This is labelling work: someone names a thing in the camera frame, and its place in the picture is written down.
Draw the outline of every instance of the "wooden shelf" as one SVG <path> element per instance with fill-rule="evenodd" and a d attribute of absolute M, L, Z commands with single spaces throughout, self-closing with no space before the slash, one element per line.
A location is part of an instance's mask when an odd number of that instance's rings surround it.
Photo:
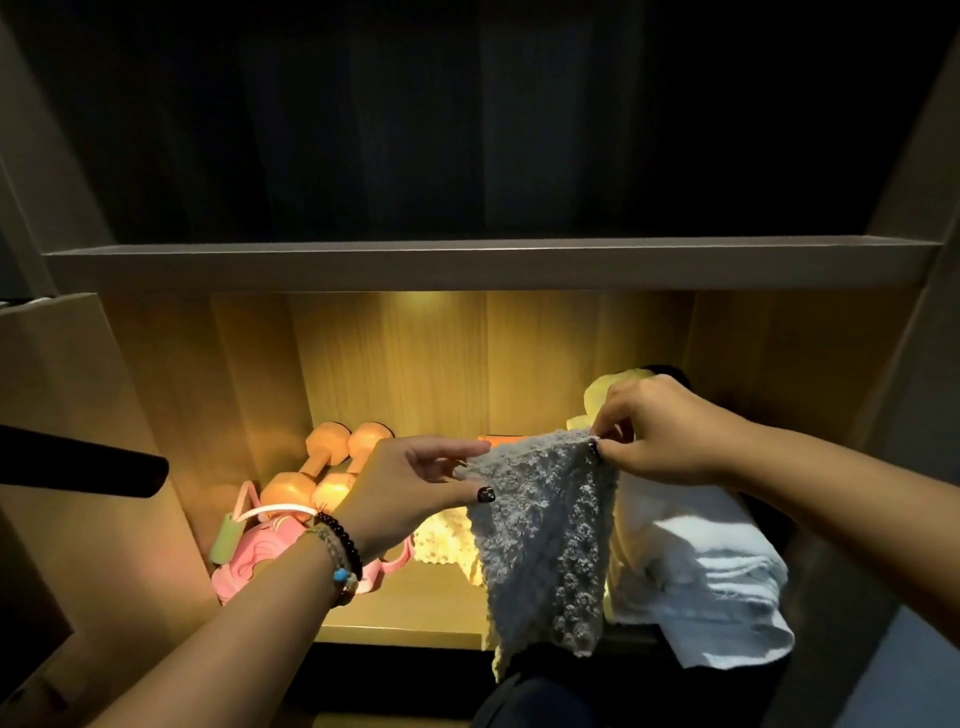
<path fill-rule="evenodd" d="M 487 591 L 453 564 L 411 560 L 383 586 L 332 610 L 317 642 L 481 649 Z"/>
<path fill-rule="evenodd" d="M 871 235 L 110 245 L 44 255 L 61 293 L 917 285 L 940 243 Z"/>

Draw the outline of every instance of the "textured towel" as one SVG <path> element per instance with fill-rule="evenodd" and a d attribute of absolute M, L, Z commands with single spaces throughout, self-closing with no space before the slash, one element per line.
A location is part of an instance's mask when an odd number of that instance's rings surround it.
<path fill-rule="evenodd" d="M 793 648 L 786 565 L 739 501 L 624 473 L 615 514 L 610 621 L 658 624 L 684 667 L 762 665 Z"/>
<path fill-rule="evenodd" d="M 426 564 L 456 564 L 470 584 L 483 584 L 466 508 L 448 508 L 421 523 L 414 531 L 414 558 Z"/>
<path fill-rule="evenodd" d="M 616 470 L 585 430 L 558 430 L 494 448 L 458 475 L 496 492 L 468 515 L 499 642 L 497 678 L 531 643 L 589 655 L 603 629 Z"/>

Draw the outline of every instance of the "orange item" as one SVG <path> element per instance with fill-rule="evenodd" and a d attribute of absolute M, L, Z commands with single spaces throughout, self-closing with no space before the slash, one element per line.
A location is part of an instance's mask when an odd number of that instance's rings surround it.
<path fill-rule="evenodd" d="M 310 496 L 310 504 L 318 511 L 333 513 L 347 497 L 356 475 L 350 473 L 331 473 L 318 485 Z"/>
<path fill-rule="evenodd" d="M 518 443 L 520 440 L 526 440 L 527 435 L 480 435 L 477 440 L 486 440 L 492 448 L 497 445 L 506 445 L 507 443 Z"/>
<path fill-rule="evenodd" d="M 274 503 L 298 503 L 310 505 L 310 496 L 317 484 L 304 473 L 277 473 L 260 494 L 263 505 Z M 267 518 L 280 515 L 278 512 L 267 513 Z M 306 521 L 310 516 L 306 513 L 291 514 L 298 521 Z"/>
<path fill-rule="evenodd" d="M 340 423 L 320 423 L 307 435 L 307 461 L 300 468 L 316 482 L 327 465 L 340 465 L 349 454 L 350 431 Z"/>
<path fill-rule="evenodd" d="M 380 423 L 363 423 L 357 427 L 357 431 L 350 435 L 348 442 L 350 450 L 350 464 L 347 466 L 348 473 L 360 473 L 367 464 L 367 458 L 373 452 L 373 448 L 381 440 L 393 437 L 394 433 Z"/>

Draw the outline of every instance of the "braided bracelet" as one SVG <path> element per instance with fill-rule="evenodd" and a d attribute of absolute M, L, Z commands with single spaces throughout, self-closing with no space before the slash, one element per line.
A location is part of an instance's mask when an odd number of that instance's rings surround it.
<path fill-rule="evenodd" d="M 360 581 L 348 568 L 349 561 L 340 538 L 334 535 L 333 531 L 330 530 L 330 526 L 326 523 L 316 523 L 303 531 L 300 536 L 305 536 L 308 533 L 315 534 L 317 538 L 324 542 L 326 552 L 329 554 L 330 561 L 333 563 L 333 582 L 341 588 L 334 602 L 334 606 L 342 607 L 350 604 L 350 601 L 357 592 Z"/>
<path fill-rule="evenodd" d="M 320 511 L 316 516 L 313 517 L 314 527 L 323 523 L 334 535 L 340 539 L 340 543 L 343 545 L 344 551 L 347 553 L 347 561 L 349 563 L 350 570 L 356 574 L 357 579 L 363 578 L 363 562 L 360 560 L 360 552 L 357 550 L 356 545 L 353 543 L 353 540 L 350 538 L 349 534 L 344 530 L 340 525 L 340 522 L 337 521 L 333 516 L 328 513 Z"/>

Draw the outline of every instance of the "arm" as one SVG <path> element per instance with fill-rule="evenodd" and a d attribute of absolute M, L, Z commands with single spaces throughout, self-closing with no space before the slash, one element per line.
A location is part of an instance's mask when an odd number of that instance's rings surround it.
<path fill-rule="evenodd" d="M 336 511 L 364 563 L 431 514 L 476 502 L 480 483 L 429 481 L 489 448 L 439 437 L 378 443 Z M 93 725 L 266 724 L 338 593 L 324 544 L 299 539 Z"/>
<path fill-rule="evenodd" d="M 960 646 L 960 489 L 750 423 L 669 376 L 614 385 L 592 432 L 608 437 L 601 455 L 630 473 L 766 500 L 844 548 Z"/>

